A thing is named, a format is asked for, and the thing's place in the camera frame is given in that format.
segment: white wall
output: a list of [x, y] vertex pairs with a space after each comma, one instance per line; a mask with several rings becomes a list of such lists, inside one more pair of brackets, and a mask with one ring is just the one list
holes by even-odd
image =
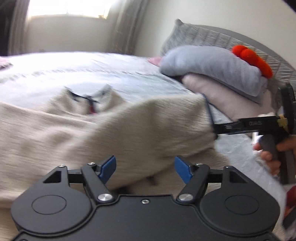
[[115, 4], [106, 20], [70, 15], [33, 17], [26, 32], [26, 52], [105, 52], [118, 12], [119, 5]]
[[246, 35], [296, 68], [296, 13], [282, 0], [151, 0], [136, 55], [159, 55], [177, 18]]

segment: light blue pillow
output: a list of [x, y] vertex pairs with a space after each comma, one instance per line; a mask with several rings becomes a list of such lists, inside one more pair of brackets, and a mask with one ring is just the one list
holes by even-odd
[[204, 74], [257, 103], [261, 102], [268, 82], [261, 76], [259, 68], [249, 65], [227, 49], [214, 46], [174, 48], [162, 58], [160, 72], [167, 76], [190, 72]]

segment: human hand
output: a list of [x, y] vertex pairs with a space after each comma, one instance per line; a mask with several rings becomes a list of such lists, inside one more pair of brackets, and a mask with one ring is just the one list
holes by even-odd
[[[254, 150], [257, 150], [257, 151], [262, 150], [262, 147], [260, 146], [259, 143], [256, 143], [253, 148], [254, 148]], [[284, 141], [282, 141], [281, 143], [277, 144], [276, 149], [278, 151], [293, 150], [294, 156], [296, 158], [296, 136], [291, 136], [291, 137], [285, 139]], [[273, 160], [272, 154], [269, 151], [263, 150], [260, 154], [260, 157], [262, 160], [264, 160], [266, 162], [266, 164], [270, 168], [271, 174], [278, 175], [279, 168], [281, 166], [280, 161]]]

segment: black robotic gripper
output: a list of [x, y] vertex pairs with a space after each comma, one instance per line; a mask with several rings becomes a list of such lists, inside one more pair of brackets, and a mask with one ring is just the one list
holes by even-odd
[[[180, 157], [175, 169], [186, 183], [176, 200], [113, 195], [105, 183], [116, 169], [78, 170], [61, 165], [20, 195], [11, 207], [19, 230], [13, 241], [275, 241], [276, 200], [234, 167], [211, 170]], [[70, 188], [83, 183], [86, 194]], [[208, 183], [221, 188], [205, 195]]]

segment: beige sweater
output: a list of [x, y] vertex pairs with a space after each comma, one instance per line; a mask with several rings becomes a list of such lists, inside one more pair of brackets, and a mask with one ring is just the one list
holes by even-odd
[[[172, 166], [176, 155], [212, 168], [229, 164], [213, 149], [202, 95], [127, 103], [109, 89], [98, 100], [95, 115], [87, 115], [87, 102], [73, 100], [67, 89], [43, 111], [0, 103], [1, 241], [17, 233], [8, 213], [13, 200], [60, 164], [78, 169], [115, 155], [117, 170], [107, 186], [130, 185], [135, 194], [177, 194], [183, 183]], [[140, 181], [152, 175], [157, 186]]]

